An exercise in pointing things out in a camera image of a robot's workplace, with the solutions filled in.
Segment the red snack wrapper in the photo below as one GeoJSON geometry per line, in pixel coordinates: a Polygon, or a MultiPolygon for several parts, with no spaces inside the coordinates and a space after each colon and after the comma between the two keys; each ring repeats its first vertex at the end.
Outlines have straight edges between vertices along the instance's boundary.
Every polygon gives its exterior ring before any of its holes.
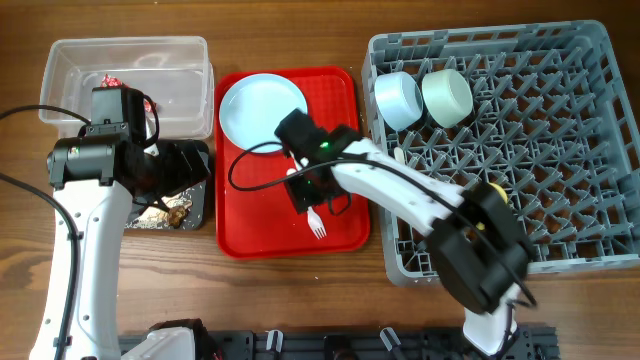
{"type": "MultiPolygon", "coordinates": [[[[120,79],[110,76],[109,74],[105,74],[100,82],[101,87],[127,87],[120,79]]],[[[144,108],[145,111],[151,113],[153,109],[157,108],[157,104],[153,100],[144,100],[144,108]]]]}

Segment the mint green bowl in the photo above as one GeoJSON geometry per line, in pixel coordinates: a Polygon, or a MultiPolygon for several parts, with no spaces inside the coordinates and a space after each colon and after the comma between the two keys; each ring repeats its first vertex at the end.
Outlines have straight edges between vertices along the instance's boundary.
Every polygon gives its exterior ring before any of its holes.
{"type": "Polygon", "coordinates": [[[472,112],[470,85],[455,70],[426,74],[421,82],[421,91],[428,113],[443,128],[454,127],[472,112]]]}

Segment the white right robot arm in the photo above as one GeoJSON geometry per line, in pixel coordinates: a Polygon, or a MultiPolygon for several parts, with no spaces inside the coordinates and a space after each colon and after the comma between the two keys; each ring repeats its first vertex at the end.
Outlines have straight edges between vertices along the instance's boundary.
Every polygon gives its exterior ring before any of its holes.
{"type": "Polygon", "coordinates": [[[297,212],[359,195],[394,213],[423,237],[448,293],[464,307],[463,335],[497,359],[515,342],[515,307],[537,302],[524,281],[535,251],[495,185],[445,183],[382,152],[357,130],[317,126],[299,109],[275,128],[269,147],[294,160],[281,178],[297,212]],[[519,296],[526,298],[522,302],[519,296]]]}

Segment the white plastic spoon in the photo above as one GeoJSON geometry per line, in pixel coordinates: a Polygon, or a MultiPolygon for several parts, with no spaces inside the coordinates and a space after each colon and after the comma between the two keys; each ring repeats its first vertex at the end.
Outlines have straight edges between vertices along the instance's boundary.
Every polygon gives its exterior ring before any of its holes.
{"type": "Polygon", "coordinates": [[[405,165],[406,164],[406,158],[405,158],[405,154],[404,151],[400,148],[400,147],[395,147],[393,150],[393,154],[394,154],[394,158],[396,161],[398,161],[399,163],[405,165]]]}

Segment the light blue bowl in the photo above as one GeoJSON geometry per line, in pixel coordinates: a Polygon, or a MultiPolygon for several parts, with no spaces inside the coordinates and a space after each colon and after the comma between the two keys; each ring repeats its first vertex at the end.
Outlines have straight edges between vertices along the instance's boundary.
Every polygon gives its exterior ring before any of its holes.
{"type": "Polygon", "coordinates": [[[401,131],[423,114],[423,98],[414,78],[406,72],[380,75],[374,84],[378,110],[386,124],[401,131]]]}

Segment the white plastic fork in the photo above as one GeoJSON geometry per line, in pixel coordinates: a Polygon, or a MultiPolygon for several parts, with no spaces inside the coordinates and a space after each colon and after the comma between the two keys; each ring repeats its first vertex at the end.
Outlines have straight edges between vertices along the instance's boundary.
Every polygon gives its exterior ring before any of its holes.
{"type": "MultiPolygon", "coordinates": [[[[288,168],[286,170],[286,174],[292,175],[301,169],[302,169],[302,166],[297,161],[294,161],[294,168],[288,168]]],[[[321,217],[313,210],[311,206],[307,208],[306,214],[307,214],[308,226],[310,230],[313,232],[313,234],[315,235],[315,237],[317,239],[324,238],[327,235],[327,233],[321,217]]]]}

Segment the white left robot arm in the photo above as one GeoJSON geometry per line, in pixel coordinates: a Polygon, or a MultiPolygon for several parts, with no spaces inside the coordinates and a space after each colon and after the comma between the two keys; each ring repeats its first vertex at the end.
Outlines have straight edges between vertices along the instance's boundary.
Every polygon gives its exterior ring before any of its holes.
{"type": "Polygon", "coordinates": [[[159,140],[143,111],[84,119],[47,161],[51,194],[3,175],[49,203],[57,221],[46,305],[32,359],[117,359],[120,250],[132,205],[203,182],[204,145],[159,140]]]}

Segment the light blue plate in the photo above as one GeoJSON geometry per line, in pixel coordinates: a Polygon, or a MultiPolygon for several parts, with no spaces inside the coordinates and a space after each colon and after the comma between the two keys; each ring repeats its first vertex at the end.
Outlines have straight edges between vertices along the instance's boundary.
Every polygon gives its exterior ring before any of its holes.
{"type": "Polygon", "coordinates": [[[302,91],[285,77],[259,73],[231,86],[223,96],[218,115],[226,138],[247,150],[257,144],[276,142],[277,126],[294,110],[308,112],[302,91]]]}

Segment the yellow plastic cup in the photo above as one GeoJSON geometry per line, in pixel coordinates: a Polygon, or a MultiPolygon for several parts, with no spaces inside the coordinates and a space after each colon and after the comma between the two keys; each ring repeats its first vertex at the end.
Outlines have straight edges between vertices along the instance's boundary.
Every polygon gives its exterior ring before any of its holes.
{"type": "MultiPolygon", "coordinates": [[[[499,186],[498,184],[495,184],[495,183],[490,183],[490,186],[492,186],[498,192],[498,194],[500,195],[500,197],[502,198],[502,200],[505,203],[508,203],[508,195],[507,195],[506,191],[501,186],[499,186]]],[[[479,222],[479,223],[476,224],[476,228],[478,230],[480,230],[480,231],[484,231],[485,230],[485,225],[483,223],[479,222]]]]}

